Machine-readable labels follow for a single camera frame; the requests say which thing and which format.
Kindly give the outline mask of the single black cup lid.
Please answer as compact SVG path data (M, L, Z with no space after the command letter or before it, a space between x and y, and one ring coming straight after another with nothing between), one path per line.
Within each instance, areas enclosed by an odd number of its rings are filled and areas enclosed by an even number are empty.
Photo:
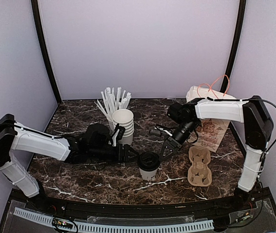
M139 155L137 164L144 171L154 171L160 166L159 156L155 152L143 152Z

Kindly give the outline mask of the stack of white paper cups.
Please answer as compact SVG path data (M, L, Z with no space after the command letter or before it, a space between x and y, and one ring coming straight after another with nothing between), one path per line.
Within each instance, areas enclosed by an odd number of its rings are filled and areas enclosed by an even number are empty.
M131 145L133 141L133 133L134 133L134 114L129 109L119 109L115 111L112 115L114 127L117 124L125 128L125 132L123 137L119 142L121 144Z

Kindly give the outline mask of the printed paper takeout bag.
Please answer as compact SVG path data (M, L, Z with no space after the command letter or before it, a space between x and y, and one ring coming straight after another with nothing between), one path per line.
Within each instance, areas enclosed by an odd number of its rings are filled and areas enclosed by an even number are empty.
M223 93L213 90L214 84L209 85L207 83L192 86L187 92L187 102L196 98L202 98L202 101L198 103L198 117L201 119L202 125L196 130L198 135L195 137L197 142L194 145L206 147L212 152L216 152L219 148L230 123L228 108L224 107L221 102L208 102L207 98L209 97L213 100L234 100L235 97L227 94L229 85Z

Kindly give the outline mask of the brown cardboard cup carrier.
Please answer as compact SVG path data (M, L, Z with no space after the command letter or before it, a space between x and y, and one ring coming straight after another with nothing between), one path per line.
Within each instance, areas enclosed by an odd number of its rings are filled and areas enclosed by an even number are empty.
M211 153L207 148L192 146L189 148L191 166L188 169L188 182L193 186L207 187L212 183L212 173L208 168Z

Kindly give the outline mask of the single white paper cup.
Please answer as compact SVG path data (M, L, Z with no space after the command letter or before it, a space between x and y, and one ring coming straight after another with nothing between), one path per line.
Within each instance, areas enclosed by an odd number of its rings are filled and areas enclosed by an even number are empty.
M148 171L148 170L144 170L140 167L139 170L140 170L140 175L141 175L142 179L149 181L156 175L158 169L156 168L154 170Z

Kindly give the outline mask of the stack of black cup lids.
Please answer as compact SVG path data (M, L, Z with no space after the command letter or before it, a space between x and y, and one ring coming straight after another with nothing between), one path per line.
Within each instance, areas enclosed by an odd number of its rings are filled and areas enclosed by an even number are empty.
M88 130L92 133L97 132L97 133L102 134L102 135L109 135L110 134L110 129L107 126L105 126L103 124L99 124L99 123L91 124L88 127Z

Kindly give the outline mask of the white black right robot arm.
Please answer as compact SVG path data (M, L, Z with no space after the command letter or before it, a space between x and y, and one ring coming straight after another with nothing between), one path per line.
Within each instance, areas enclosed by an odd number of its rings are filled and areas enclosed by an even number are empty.
M275 144L270 141L274 122L266 104L276 109L274 103L257 95L248 99L212 99L207 97L195 98L185 104L173 103L167 110L167 116L178 126L164 140L159 160L167 160L178 153L202 120L218 119L243 124L246 156L237 185L237 188L243 192L239 192L230 199L230 206L233 210L243 209L249 202L249 196L245 192L248 193L253 189L258 176L262 173L266 155Z

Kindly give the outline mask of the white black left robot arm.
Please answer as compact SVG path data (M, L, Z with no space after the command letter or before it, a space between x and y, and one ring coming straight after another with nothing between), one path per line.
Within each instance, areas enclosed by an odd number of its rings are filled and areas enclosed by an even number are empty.
M83 164L93 158L107 162L131 162L139 153L130 144L121 144L124 127L113 132L103 124L88 126L77 135L55 136L37 131L15 121L12 114L0 119L0 171L41 212L51 208L42 184L32 177L14 155L15 150L44 155L68 164Z

